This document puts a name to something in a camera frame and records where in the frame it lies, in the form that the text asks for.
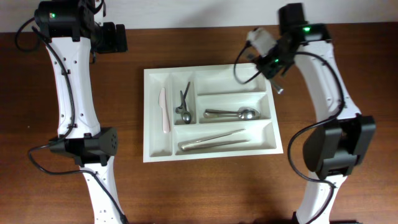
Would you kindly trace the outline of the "steel fork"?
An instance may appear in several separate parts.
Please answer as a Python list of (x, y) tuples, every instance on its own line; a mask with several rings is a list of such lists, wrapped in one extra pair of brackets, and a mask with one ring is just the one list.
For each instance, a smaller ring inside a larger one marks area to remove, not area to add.
[(284, 92), (284, 89), (273, 79), (270, 79), (270, 84), (273, 87), (273, 89), (275, 90), (275, 92), (280, 95)]

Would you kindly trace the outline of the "pink plastic knife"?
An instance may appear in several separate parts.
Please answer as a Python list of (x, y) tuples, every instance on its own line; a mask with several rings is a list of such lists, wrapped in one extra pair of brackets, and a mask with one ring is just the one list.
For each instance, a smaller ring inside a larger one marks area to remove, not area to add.
[(164, 87), (162, 87), (159, 92), (159, 106), (161, 108), (161, 115), (162, 115), (162, 130), (165, 134), (167, 134), (170, 132), (170, 120), (167, 109), (166, 91)]

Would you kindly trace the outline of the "small steel teaspoon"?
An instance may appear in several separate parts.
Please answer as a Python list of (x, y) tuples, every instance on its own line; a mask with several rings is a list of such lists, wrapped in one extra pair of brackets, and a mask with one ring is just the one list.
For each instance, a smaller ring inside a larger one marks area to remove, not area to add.
[(180, 92), (181, 93), (181, 95), (180, 95), (181, 96), (181, 105), (175, 109), (175, 112), (177, 114), (182, 114), (184, 111), (187, 110), (186, 97), (187, 97), (189, 87), (190, 87), (190, 82), (187, 83), (184, 93)]
[(184, 111), (182, 114), (182, 120), (184, 121), (185, 124), (190, 124), (192, 120), (192, 116), (188, 110)]

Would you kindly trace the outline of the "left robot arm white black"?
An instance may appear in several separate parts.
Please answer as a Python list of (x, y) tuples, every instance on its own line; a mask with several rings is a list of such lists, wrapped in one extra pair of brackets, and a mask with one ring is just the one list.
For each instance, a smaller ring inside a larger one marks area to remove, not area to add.
[(114, 179), (115, 128), (100, 125), (93, 103), (90, 64), (97, 54), (127, 52), (123, 24), (105, 22), (104, 1), (42, 1), (33, 28), (52, 61), (57, 89), (57, 137), (46, 145), (69, 157), (88, 186), (95, 223), (127, 223)]

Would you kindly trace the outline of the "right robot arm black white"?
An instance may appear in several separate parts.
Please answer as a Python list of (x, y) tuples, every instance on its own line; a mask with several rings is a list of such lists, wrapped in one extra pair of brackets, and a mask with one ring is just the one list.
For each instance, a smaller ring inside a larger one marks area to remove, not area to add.
[(309, 23), (301, 3), (281, 7), (278, 16), (279, 40), (256, 28), (248, 33), (246, 46), (257, 50), (252, 62), (267, 80), (285, 75), (293, 65), (305, 80), (317, 121), (295, 133), (287, 146), (289, 164), (307, 181), (292, 222), (329, 223), (336, 195), (363, 162), (376, 122), (351, 99), (326, 25)]

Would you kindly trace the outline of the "steel serving tongs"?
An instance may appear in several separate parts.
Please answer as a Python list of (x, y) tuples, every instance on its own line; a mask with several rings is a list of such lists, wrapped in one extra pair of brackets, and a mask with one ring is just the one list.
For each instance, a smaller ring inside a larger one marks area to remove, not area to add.
[(178, 148), (183, 152), (193, 151), (197, 149), (207, 149), (211, 147), (225, 146), (230, 144), (238, 144), (243, 142), (249, 142), (248, 139), (238, 139), (238, 140), (227, 140), (227, 141), (216, 141), (216, 139), (225, 138), (227, 136), (236, 135), (246, 131), (245, 129), (238, 129), (234, 131), (229, 131), (226, 133), (221, 133), (213, 136), (207, 136), (199, 139), (189, 140), (185, 142), (178, 143)]

